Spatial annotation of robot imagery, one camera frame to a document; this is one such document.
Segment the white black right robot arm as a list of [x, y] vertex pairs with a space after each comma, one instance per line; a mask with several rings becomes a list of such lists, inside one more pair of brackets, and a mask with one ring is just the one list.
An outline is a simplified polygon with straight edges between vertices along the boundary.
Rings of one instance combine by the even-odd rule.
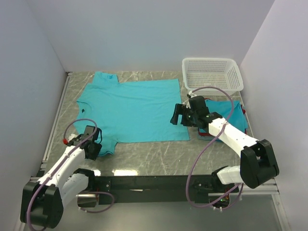
[[211, 174], [213, 190], [222, 192], [228, 184], [239, 183], [254, 189], [279, 175], [275, 153], [268, 140], [248, 136], [227, 122], [222, 115], [209, 112], [205, 105], [189, 108], [177, 103], [170, 123], [177, 125], [179, 116], [182, 116], [182, 125], [207, 129], [208, 133], [217, 137], [240, 157], [238, 166], [222, 167]]

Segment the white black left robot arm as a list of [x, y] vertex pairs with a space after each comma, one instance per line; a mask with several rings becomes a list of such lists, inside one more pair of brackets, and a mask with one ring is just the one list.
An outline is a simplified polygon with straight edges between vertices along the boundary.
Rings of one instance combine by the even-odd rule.
[[79, 168], [85, 160], [96, 160], [102, 148], [102, 131], [87, 125], [84, 132], [64, 141], [66, 149], [54, 166], [23, 188], [20, 221], [43, 228], [55, 228], [64, 208], [80, 192], [96, 189], [94, 171]]

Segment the light blue cotton t-shirt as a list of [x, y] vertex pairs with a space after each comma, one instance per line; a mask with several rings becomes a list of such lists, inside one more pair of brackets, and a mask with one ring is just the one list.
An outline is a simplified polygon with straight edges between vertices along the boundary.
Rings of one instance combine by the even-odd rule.
[[178, 79], [120, 83], [117, 75], [96, 72], [77, 99], [75, 128], [81, 134], [97, 124], [100, 156], [113, 154], [117, 143], [188, 141], [187, 128], [170, 123], [180, 102]]

